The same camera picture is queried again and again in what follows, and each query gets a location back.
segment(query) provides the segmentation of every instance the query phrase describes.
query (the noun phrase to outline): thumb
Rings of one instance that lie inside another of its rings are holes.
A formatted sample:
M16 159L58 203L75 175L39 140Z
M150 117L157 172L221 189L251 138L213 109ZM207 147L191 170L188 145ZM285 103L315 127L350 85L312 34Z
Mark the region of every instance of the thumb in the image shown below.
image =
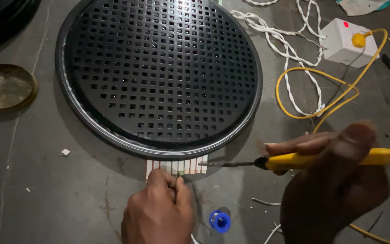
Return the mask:
M312 179L320 179L324 186L337 187L351 175L368 155L375 141L375 132L367 122L349 125L318 155L308 168Z
M177 179L176 185L176 205L180 211L190 211L192 213L192 194L189 187L185 185L182 177Z

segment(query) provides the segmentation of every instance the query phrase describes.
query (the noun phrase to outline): black speaker grille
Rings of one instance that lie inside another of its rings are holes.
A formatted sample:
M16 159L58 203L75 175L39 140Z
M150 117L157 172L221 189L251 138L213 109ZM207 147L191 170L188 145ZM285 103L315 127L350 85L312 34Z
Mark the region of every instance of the black speaker grille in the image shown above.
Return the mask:
M64 69L95 119L141 144L220 139L257 103L259 60L241 26L205 0L95 0L76 17Z

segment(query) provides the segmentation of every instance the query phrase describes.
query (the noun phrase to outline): black rubber rim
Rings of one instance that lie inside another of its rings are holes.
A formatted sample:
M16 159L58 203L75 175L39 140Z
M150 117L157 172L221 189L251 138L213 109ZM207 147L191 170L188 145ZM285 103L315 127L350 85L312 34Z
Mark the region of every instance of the black rubber rim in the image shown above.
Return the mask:
M88 111L88 109L79 100L79 97L74 92L75 88L71 85L69 78L66 74L65 60L64 60L65 59L64 48L67 43L67 36L70 31L70 28L73 22L80 16L80 13L87 6L89 6L89 4L92 3L93 1L95 0L82 0L78 5L75 6L75 8L70 12L70 14L65 19L57 39L55 61L56 61L58 80L69 105L76 113L78 118L84 123L84 125L86 125L97 136L102 138L104 141L110 143L111 145L117 147L118 149L124 150L128 153L138 155L143 158L153 158L153 159L162 159L162 160L189 159L189 158L195 158L202 155L206 155L225 146L231 140L236 138L236 136L238 136L250 124L253 117L255 116L255 112L258 108L261 99L262 86L263 86L262 69L261 69L261 63L254 44L252 43L245 29L234 18L230 18L230 19L239 28L242 35L245 37L246 41L248 42L248 45L252 49L253 59L255 60L256 67L257 67L258 80L255 87L255 99L253 100L249 108L249 111L245 114L245 117L244 119L242 119L241 123L235 128L233 128L233 130L230 133L224 135L222 138L208 145L203 145L200 147L190 148L190 149L184 148L182 150L179 149L162 150L162 149L142 146L137 141L130 140L127 137L123 137L115 133L114 131L112 131L111 129L104 126L102 123L100 123L97 119L93 118L91 116L90 111ZM224 8L222 8L218 4L213 2L211 3L214 4L215 8L221 9L225 13L228 13Z

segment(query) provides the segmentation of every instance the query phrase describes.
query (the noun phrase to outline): black object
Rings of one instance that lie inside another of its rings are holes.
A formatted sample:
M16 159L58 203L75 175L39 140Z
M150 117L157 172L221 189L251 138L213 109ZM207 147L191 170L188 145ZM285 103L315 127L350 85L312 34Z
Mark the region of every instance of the black object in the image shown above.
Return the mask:
M241 25L206 0L83 0L58 36L58 76L80 119L147 158L194 158L252 120L258 55Z
M239 166L257 166L260 169L267 170L266 163L269 160L267 157L259 157L253 162L213 162L213 163L198 163L200 166L210 167L239 167Z
M41 0L0 0L0 45L29 23Z
M382 55L382 62L390 70L390 58L386 54Z

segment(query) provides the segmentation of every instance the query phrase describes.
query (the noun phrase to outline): blue spool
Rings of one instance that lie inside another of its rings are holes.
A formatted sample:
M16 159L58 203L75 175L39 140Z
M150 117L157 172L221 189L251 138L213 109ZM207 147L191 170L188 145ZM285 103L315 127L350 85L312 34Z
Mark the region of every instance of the blue spool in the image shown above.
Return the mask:
M228 214L215 210L210 214L210 225L219 233L225 233L230 229L231 218Z

